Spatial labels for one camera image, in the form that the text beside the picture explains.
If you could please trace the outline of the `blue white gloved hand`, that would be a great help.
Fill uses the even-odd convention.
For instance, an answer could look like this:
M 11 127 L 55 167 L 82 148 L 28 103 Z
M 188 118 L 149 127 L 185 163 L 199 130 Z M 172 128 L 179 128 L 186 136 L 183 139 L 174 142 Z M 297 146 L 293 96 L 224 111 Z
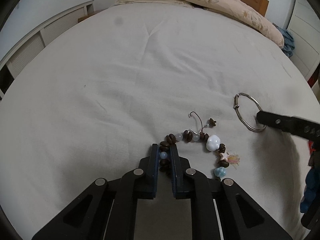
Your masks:
M 305 178 L 305 189 L 300 202 L 302 225 L 311 230 L 319 221 L 319 142 L 308 141 L 310 170 Z

